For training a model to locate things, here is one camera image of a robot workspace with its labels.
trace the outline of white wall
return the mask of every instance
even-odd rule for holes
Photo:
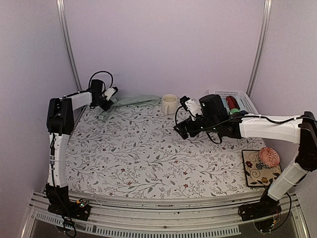
[[[317,1],[274,0],[252,101],[263,115],[317,116]],[[297,146],[271,142],[286,166]],[[311,237],[317,237],[317,172],[297,187]]]
[[[0,4],[0,237],[15,238],[48,174],[51,97],[75,91],[54,0]]]
[[[264,0],[65,1],[83,88],[105,69],[121,95],[245,91],[263,8]]]

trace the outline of red coaster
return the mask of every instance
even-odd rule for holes
[[[259,157],[261,161],[269,167],[276,167],[280,162],[278,153],[269,147],[262,148],[259,152]]]

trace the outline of green cloth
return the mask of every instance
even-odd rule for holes
[[[127,105],[135,105],[139,107],[147,105],[157,106],[160,102],[160,97],[155,95],[141,95],[133,98],[114,98],[112,101],[114,102],[112,105],[114,107],[121,107]]]

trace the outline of mug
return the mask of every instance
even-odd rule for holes
[[[173,94],[166,94],[162,97],[162,113],[173,114],[177,110],[177,97]]]

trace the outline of white basket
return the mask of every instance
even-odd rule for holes
[[[237,92],[237,91],[214,91],[213,94],[218,94],[220,97],[225,98],[227,96],[240,96],[241,101],[244,107],[247,109],[247,112],[252,114],[259,114],[256,107],[251,102],[251,99],[245,92]]]

